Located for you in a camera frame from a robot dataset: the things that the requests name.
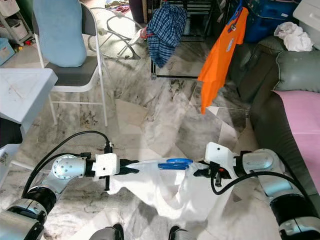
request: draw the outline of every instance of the blue storage box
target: blue storage box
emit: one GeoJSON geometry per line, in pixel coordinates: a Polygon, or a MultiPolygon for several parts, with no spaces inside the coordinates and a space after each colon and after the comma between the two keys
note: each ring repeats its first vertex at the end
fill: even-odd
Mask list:
{"type": "Polygon", "coordinates": [[[8,39],[0,37],[0,66],[15,54],[8,39]]]}
{"type": "MultiPolygon", "coordinates": [[[[239,0],[232,1],[231,10],[236,9],[239,0]]],[[[278,25],[296,22],[293,12],[300,0],[243,0],[243,6],[249,10],[246,21],[244,41],[257,43],[273,35],[278,25]]]]}

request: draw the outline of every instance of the gray sofa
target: gray sofa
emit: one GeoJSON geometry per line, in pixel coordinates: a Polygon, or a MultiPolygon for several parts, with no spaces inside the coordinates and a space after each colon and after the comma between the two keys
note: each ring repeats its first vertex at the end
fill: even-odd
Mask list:
{"type": "Polygon", "coordinates": [[[320,51],[286,51],[282,40],[273,36],[257,45],[245,43],[235,51],[229,76],[241,99],[252,103],[249,116],[259,147],[275,151],[288,163],[320,213],[319,193],[291,133],[283,102],[272,91],[320,94],[320,51]]]}

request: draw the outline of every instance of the gray chair seat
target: gray chair seat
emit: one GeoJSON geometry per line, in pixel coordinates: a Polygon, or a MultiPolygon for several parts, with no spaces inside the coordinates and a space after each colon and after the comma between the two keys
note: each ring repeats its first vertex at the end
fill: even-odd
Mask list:
{"type": "Polygon", "coordinates": [[[83,65],[78,67],[60,67],[49,62],[45,68],[52,69],[58,77],[56,86],[81,87],[87,85],[98,65],[96,56],[87,56],[83,65]]]}

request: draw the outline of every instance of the orange t-shirt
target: orange t-shirt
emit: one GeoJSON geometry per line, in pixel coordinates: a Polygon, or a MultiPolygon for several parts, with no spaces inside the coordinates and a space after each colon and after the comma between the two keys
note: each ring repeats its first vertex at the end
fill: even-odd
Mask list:
{"type": "Polygon", "coordinates": [[[198,81],[203,82],[201,90],[202,114],[205,114],[206,107],[211,105],[219,89],[225,84],[236,44],[242,44],[245,37],[248,14],[248,10],[243,7],[238,18],[224,27],[201,69],[198,81]],[[236,23],[236,29],[230,31],[231,25],[234,23],[236,23]]]}

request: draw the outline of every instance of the storage container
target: storage container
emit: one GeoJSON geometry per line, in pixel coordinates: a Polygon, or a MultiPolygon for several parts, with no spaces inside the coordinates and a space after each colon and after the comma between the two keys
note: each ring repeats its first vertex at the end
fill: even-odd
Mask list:
{"type": "Polygon", "coordinates": [[[0,13],[4,17],[10,17],[20,10],[16,0],[0,0],[0,13]]]}
{"type": "Polygon", "coordinates": [[[0,37],[0,65],[4,64],[15,54],[8,39],[0,37]]]}
{"type": "MultiPolygon", "coordinates": [[[[244,41],[257,43],[273,35],[278,25],[294,22],[293,12],[299,2],[300,0],[243,0],[243,6],[249,10],[244,41]]],[[[230,9],[235,11],[238,4],[239,0],[231,1],[230,9]]]]}
{"type": "MultiPolygon", "coordinates": [[[[23,39],[26,35],[28,35],[28,32],[23,24],[23,22],[19,19],[5,19],[8,25],[11,27],[11,29],[16,33],[19,40],[23,39]]],[[[7,38],[10,40],[14,40],[13,36],[8,32],[8,30],[0,24],[0,36],[3,38],[7,38]]]]}
{"type": "Polygon", "coordinates": [[[302,0],[293,12],[300,27],[308,33],[314,47],[320,50],[320,0],[302,0]]]}

